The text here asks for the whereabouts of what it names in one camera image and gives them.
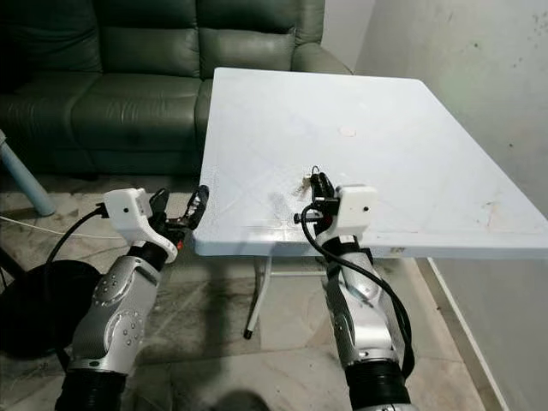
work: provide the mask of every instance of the white cable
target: white cable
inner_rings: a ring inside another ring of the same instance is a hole
[[[55,235],[64,235],[65,234],[65,233],[62,233],[60,231],[55,231],[53,229],[45,229],[44,227],[38,227],[37,225],[32,225],[32,224],[28,224],[28,223],[23,223],[22,221],[12,220],[11,218],[7,218],[7,217],[4,217],[4,216],[0,216],[0,220],[7,221],[8,223],[19,224],[19,225],[22,225],[24,227],[28,227],[29,229],[38,229],[40,231],[44,231],[46,233],[52,233],[52,234],[55,234]],[[84,238],[96,238],[98,240],[123,240],[123,238],[120,237],[120,236],[118,236],[118,237],[109,237],[109,236],[105,236],[105,235],[91,235],[91,234],[78,234],[78,233],[74,233],[71,236],[73,236],[73,237],[84,237]]]

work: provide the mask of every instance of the metal table leg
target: metal table leg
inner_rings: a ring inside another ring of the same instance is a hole
[[[253,306],[253,311],[247,322],[246,330],[243,334],[244,338],[246,338],[247,340],[250,339],[251,335],[253,334],[255,324],[257,324],[257,319],[259,319],[260,307],[266,297],[266,291],[268,290],[268,286],[271,283],[272,257],[266,257],[264,270],[257,272],[256,266],[255,270],[255,275],[257,277],[257,283],[255,284],[255,286],[259,289],[259,292],[257,294],[257,300],[255,301],[255,305]]]
[[[0,155],[3,165],[14,177],[23,193],[33,203],[34,208],[36,208],[36,211],[41,216],[53,214],[56,207],[51,201],[50,196],[11,148],[9,148],[5,140],[6,135],[0,130]]]

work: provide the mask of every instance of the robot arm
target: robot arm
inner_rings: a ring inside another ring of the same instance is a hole
[[[307,239],[329,263],[326,298],[352,408],[416,411],[405,388],[405,378],[414,364],[407,314],[390,285],[374,270],[369,250],[359,245],[370,223],[377,192],[361,185],[335,190],[319,170],[308,178],[313,201],[302,214],[295,214],[295,222],[302,225]],[[311,222],[316,239],[307,228]],[[407,340],[403,369],[395,336],[390,332],[394,320],[382,304],[385,293],[394,302],[397,323],[403,328],[404,341]]]
[[[185,214],[168,220],[169,193],[150,201],[145,190],[115,190],[104,197],[114,228],[131,248],[99,281],[92,304],[73,337],[72,360],[57,400],[57,410],[118,410],[126,376],[133,367],[144,327],[160,283],[160,271],[195,229],[206,209],[208,189],[201,186]]]

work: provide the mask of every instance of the white table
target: white table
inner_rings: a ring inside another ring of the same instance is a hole
[[[363,246],[377,257],[548,257],[548,222],[418,80],[218,68],[194,231],[201,255],[315,255],[293,223],[317,165],[379,192]]]

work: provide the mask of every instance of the tiled floor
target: tiled floor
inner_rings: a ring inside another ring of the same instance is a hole
[[[168,186],[187,193],[193,182],[162,177],[83,182],[41,179],[59,204],[37,218],[9,184],[0,194],[3,216],[59,231],[112,188]],[[174,216],[187,194],[172,197]],[[58,235],[0,223],[0,242],[25,268],[43,264]],[[82,233],[116,236],[106,220]],[[166,267],[138,366],[128,381],[125,410],[350,410],[320,277],[275,277],[253,338],[241,337],[253,297],[253,260],[201,258],[186,247]],[[125,251],[117,239],[73,238],[59,259],[79,259],[106,271]],[[276,260],[274,271],[316,271],[313,259]],[[477,390],[437,305],[413,260],[382,260],[379,270],[406,305],[418,357],[408,388],[421,411],[482,410]],[[53,409],[63,381],[55,358],[0,357],[0,409]]]

